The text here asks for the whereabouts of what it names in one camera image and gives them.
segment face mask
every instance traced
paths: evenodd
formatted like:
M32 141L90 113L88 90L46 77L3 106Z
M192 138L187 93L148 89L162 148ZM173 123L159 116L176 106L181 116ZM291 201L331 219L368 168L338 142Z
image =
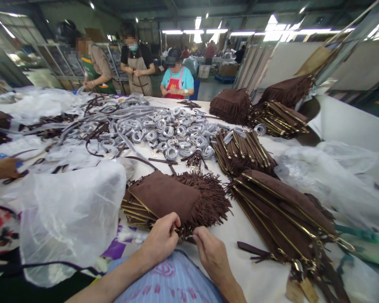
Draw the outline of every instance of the face mask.
M137 43L135 43L134 45L128 45L128 47L129 47L129 49L131 50L131 51L133 51L133 50L137 50L138 49L138 44Z

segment black shirt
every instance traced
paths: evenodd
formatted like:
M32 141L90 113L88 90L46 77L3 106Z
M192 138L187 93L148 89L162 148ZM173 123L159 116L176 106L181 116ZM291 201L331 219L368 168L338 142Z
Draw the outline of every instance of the black shirt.
M244 49L238 50L235 55L236 55L235 61L240 64L244 57Z
M133 57L135 58L143 57L144 64L146 65L147 68L150 68L150 64L153 63L153 56L152 56L152 53L150 52L150 49L143 43L140 43L139 47L140 47L140 52L139 52L139 49L135 51L131 50L131 59L133 59ZM126 45L123 46L122 51L121 51L121 63L128 64L128 52L129 52L129 48Z

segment brown suede fringe bag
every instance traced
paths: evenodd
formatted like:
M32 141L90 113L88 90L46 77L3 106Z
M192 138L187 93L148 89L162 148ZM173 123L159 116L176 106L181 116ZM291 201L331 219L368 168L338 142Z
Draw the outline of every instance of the brown suede fringe bag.
M272 259L291 264L292 275L300 283L314 281L327 302L350 302L324 250L325 243L340 241L333 225L334 218L315 197L256 170L243 172L228 190L269 252L238 242L240 249L258 255L251 258L256 263ZM334 287L335 295L328 283Z
M250 106L247 88L224 89L212 100L209 113L227 123L247 125Z
M311 74L276 83L264 90L258 103L276 101L294 109L296 104L309 94L314 84L315 78Z
M254 131L244 131L244 136L233 131L233 138L225 145L224 138L228 132L221 130L215 137L215 156L222 172L229 178L240 176L247 170L259 170L268 175L275 176L275 160L260 144Z
M121 209L129 225L151 228L158 218L176 212L181 239L198 226L223 224L230 201L212 173L165 175L159 170L134 182L126 190Z
M304 115L294 109L278 102L267 101L250 108L248 126L254 128L262 123L267 128L267 134L292 139L300 134L309 133L307 120Z

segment blue shirt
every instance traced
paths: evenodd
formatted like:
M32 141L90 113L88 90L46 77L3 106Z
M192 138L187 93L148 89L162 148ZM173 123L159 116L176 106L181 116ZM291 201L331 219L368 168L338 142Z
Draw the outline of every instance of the blue shirt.
M127 258L109 265L113 271ZM219 290L180 250L129 286L115 303L224 303Z
M184 69L184 72L182 74L182 89L194 89L194 78L191 75L191 72L188 68L185 66L182 67ZM178 74L173 74L173 78L180 78L181 70ZM163 81L161 82L161 85L163 85L166 89L168 86L168 82L171 78L171 69L166 70Z

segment brown apron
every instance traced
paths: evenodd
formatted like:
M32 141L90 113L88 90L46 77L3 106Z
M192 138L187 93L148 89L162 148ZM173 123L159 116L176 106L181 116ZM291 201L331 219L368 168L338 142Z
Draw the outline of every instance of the brown apron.
M140 58L131 58L131 52L128 51L128 66L137 70L147 70L143 57L140 54L140 46L139 57ZM151 96L153 94L150 76L140 76L139 80L139 77L135 76L134 74L128 74L128 79L131 93L142 93L144 96Z

